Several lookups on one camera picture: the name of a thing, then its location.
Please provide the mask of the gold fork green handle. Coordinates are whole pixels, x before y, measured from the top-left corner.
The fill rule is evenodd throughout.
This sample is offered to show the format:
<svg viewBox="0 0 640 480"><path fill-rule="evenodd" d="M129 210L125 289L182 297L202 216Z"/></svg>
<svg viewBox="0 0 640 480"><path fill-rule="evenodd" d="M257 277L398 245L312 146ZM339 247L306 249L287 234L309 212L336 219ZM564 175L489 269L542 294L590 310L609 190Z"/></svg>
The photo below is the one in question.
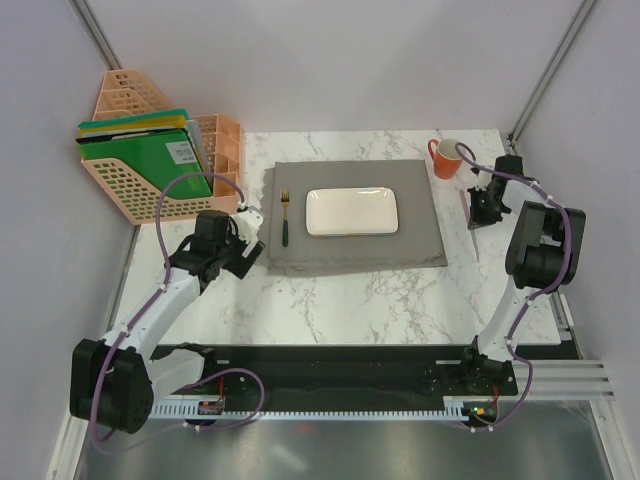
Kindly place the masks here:
<svg viewBox="0 0 640 480"><path fill-rule="evenodd" d="M282 187L280 191L280 203L283 208L283 222L282 222L282 246L289 246L289 222L288 222L288 207L290 203L289 190L286 187Z"/></svg>

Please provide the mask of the grey placemat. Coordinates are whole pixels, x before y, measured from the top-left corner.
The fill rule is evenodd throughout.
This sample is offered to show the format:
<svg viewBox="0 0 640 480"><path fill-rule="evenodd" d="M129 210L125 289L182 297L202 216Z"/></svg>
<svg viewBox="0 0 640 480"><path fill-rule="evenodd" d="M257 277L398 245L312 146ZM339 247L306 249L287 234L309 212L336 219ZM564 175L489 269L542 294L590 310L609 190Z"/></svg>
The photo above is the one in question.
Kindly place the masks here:
<svg viewBox="0 0 640 480"><path fill-rule="evenodd" d="M263 176L260 263L291 276L326 276L448 264L426 164L422 160L278 162ZM282 246L280 191L290 194L289 246ZM394 234L314 238L305 204L315 189L387 187L396 196Z"/></svg>

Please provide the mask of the orange mug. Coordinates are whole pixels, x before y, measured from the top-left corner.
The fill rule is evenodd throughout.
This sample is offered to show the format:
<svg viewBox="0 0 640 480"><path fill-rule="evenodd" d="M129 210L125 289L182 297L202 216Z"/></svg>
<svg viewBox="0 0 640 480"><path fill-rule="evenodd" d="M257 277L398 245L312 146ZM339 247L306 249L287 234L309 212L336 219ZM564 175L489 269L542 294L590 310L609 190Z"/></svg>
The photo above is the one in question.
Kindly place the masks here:
<svg viewBox="0 0 640 480"><path fill-rule="evenodd" d="M427 143L427 150L433 162L435 175L442 180L449 180L454 177L463 159L456 150L458 141L455 139L430 139Z"/></svg>

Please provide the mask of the knife pink handle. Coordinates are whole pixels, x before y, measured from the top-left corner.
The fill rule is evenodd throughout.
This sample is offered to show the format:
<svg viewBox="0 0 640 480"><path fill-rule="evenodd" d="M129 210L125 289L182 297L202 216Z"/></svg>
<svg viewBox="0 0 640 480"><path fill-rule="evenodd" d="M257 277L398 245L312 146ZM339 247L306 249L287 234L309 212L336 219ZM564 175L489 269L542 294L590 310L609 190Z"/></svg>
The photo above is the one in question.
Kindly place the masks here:
<svg viewBox="0 0 640 480"><path fill-rule="evenodd" d="M475 253L475 257L476 257L476 261L479 262L479 248L478 248L478 243L477 243L477 237L475 234L475 231L471 228L471 211L470 211L470 204L469 201L467 199L467 192L465 192L464 190L459 190L459 196L460 196L460 200L461 200L461 204L463 207L463 211L464 211L464 215L465 215L465 221L467 224L467 230L470 234L470 238L472 241L472 245L474 248L474 253Z"/></svg>

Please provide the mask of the white rectangular plate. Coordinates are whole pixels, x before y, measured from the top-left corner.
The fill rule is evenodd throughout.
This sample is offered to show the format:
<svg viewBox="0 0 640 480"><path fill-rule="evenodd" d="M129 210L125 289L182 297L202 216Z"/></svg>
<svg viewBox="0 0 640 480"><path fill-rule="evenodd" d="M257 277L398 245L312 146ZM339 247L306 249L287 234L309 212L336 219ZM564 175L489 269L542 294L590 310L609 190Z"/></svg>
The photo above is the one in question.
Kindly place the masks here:
<svg viewBox="0 0 640 480"><path fill-rule="evenodd" d="M396 196L387 187L311 190L305 224L313 237L394 234L399 228Z"/></svg>

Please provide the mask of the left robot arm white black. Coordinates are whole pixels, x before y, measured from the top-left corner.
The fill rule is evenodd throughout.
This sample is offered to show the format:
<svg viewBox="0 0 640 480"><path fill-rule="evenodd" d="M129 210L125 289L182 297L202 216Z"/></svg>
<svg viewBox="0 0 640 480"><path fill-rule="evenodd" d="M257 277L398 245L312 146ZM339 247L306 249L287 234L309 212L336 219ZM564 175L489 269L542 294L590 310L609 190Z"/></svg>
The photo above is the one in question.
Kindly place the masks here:
<svg viewBox="0 0 640 480"><path fill-rule="evenodd" d="M259 230L263 214L249 207L233 215L200 212L192 234L165 257L163 277L137 307L98 340L83 339L71 363L70 414L133 434L153 407L189 385L208 393L219 382L208 351L185 344L160 359L160 340L183 311L222 271L244 278L264 249Z"/></svg>

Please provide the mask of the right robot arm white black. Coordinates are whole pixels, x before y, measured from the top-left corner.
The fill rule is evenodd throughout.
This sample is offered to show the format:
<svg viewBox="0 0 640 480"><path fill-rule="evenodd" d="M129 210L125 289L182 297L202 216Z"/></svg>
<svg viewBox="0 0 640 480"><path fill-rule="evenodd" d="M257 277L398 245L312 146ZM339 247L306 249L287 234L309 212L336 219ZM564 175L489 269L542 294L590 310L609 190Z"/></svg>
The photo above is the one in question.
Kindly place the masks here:
<svg viewBox="0 0 640 480"><path fill-rule="evenodd" d="M537 298L573 280L586 214L559 205L535 179L525 176L519 156L498 157L489 173L488 185L468 190L468 228L494 225L509 213L517 215L505 257L508 281L491 320L465 349L457 377L469 393L513 395L517 388L512 361L529 310Z"/></svg>

